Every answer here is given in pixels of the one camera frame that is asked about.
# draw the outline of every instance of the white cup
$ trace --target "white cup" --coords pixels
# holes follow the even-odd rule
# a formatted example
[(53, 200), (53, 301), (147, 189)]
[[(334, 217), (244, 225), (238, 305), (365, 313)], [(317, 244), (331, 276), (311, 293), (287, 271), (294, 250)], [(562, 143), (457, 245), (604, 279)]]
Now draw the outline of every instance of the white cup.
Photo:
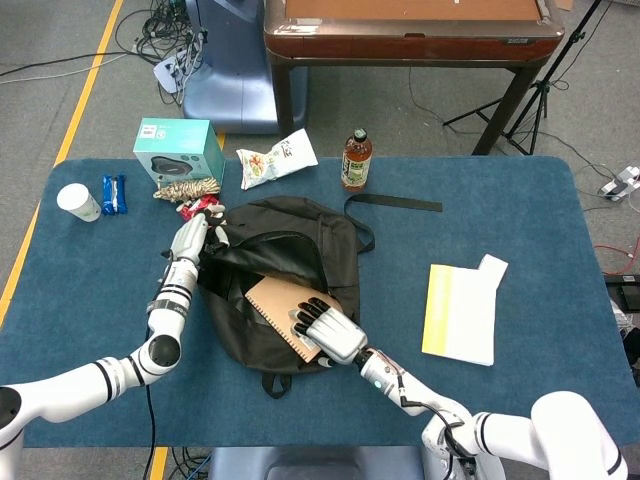
[(58, 206), (85, 222), (100, 218), (100, 205), (81, 183), (70, 183), (58, 192)]

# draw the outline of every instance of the red cable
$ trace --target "red cable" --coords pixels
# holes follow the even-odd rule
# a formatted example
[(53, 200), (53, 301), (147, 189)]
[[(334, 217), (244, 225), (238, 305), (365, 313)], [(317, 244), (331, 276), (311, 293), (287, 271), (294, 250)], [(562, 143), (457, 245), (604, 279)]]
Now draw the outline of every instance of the red cable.
[(622, 270), (619, 272), (604, 272), (607, 275), (622, 275), (623, 273), (627, 273), (633, 265), (636, 263), (636, 258), (638, 256), (638, 250), (640, 250), (640, 236), (636, 240), (636, 246), (633, 249), (633, 253), (627, 252), (626, 250), (622, 250), (618, 247), (612, 247), (610, 245), (594, 245), (593, 248), (606, 248), (607, 250), (613, 250), (614, 252), (624, 253), (626, 256), (631, 257), (629, 263), (627, 263)]

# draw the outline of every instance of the gray carpet floor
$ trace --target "gray carpet floor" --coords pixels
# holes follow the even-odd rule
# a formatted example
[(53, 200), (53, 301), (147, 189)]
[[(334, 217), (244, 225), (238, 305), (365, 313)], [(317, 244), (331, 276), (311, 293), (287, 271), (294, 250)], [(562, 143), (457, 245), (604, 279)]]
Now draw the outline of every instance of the gray carpet floor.
[[(563, 12), (570, 32), (588, 8), (576, 0)], [(606, 8), (603, 2), (601, 10)], [(94, 52), (111, 10), (98, 0), (3, 0), (0, 2), (0, 72), (25, 64)], [(148, 1), (126, 2), (119, 18)], [(121, 29), (133, 43), (141, 23)], [(537, 153), (563, 158), (575, 173), (578, 188), (594, 193), (603, 179), (571, 147), (595, 163), (619, 172), (638, 165), (640, 152), (640, 8), (614, 3), (583, 54), (564, 79), (567, 91), (552, 89), (549, 118), (542, 123)], [(113, 41), (110, 50), (116, 49)], [(0, 285), (4, 285), (60, 148), (84, 85), (86, 73), (62, 78), (2, 84), (14, 78), (56, 75), (88, 67), (91, 59), (32, 69), (0, 77)], [(471, 152), (483, 122), (469, 118), (456, 125), (463, 133), (440, 127), (434, 115), (412, 102), (406, 68), (316, 68), (311, 72), (308, 133), (318, 156), (341, 154), (344, 139), (355, 126), (369, 131), (378, 155), (464, 155)], [(413, 69), (415, 102), (449, 118), (499, 97), (510, 74), (499, 70)], [(68, 158), (134, 158), (133, 140), (141, 117), (180, 117), (175, 106), (163, 105), (151, 68), (135, 57), (104, 66), (96, 80)], [(275, 136), (234, 135), (225, 154), (237, 148), (267, 151)], [(516, 154), (500, 141), (495, 153)], [(540, 195), (553, 195), (539, 185)], [(628, 202), (612, 205), (581, 195), (594, 244), (631, 249), (640, 233), (637, 211)], [(640, 210), (640, 193), (631, 197)], [(598, 252), (602, 269), (615, 271), (628, 258)], [(640, 265), (634, 267), (636, 273)], [(640, 472), (640, 445), (628, 446), (625, 456)], [(145, 449), (36, 449), (23, 459), (23, 479), (140, 478)], [(536, 469), (505, 462), (510, 479), (547, 478)]]

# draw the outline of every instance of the product box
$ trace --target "product box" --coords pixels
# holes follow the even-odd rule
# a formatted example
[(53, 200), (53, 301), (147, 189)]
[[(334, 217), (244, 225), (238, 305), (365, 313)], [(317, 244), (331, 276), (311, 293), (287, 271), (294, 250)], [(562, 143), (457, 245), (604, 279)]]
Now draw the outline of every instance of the product box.
[(143, 118), (133, 153), (162, 187), (206, 177), (222, 184), (224, 157), (209, 120)]

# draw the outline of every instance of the blue table mat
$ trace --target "blue table mat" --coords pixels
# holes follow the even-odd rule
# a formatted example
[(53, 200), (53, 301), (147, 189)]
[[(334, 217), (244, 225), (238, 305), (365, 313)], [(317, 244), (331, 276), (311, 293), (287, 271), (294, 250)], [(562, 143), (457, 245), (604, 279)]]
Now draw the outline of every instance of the blue table mat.
[[(83, 223), (55, 201), (67, 183), (102, 198), (101, 176), (127, 175), (129, 214)], [(348, 196), (340, 162), (240, 190), (228, 161), (222, 201), (233, 207), (271, 195), (302, 195), (336, 210)], [(145, 307), (182, 219), (153, 200), (155, 185), (132, 160), (74, 160), (53, 170), (35, 233), (0, 330), (0, 385), (33, 381), (143, 341)], [(360, 256), (361, 318), (370, 342), (470, 411), (528, 416), (545, 393), (584, 395), (622, 445), (640, 441), (640, 397), (626, 364), (571, 172), (549, 157), (375, 158), (368, 192), (443, 202), (434, 213), (353, 205), (376, 249)], [(475, 268), (485, 253), (509, 262), (498, 290), (495, 364), (421, 353), (429, 266)], [(195, 296), (179, 366), (152, 388), (159, 444), (417, 445), (428, 416), (405, 415), (337, 367), (294, 378), (273, 400), (260, 373), (232, 361)], [(147, 446), (144, 390), (70, 422), (36, 420), (27, 446)]]

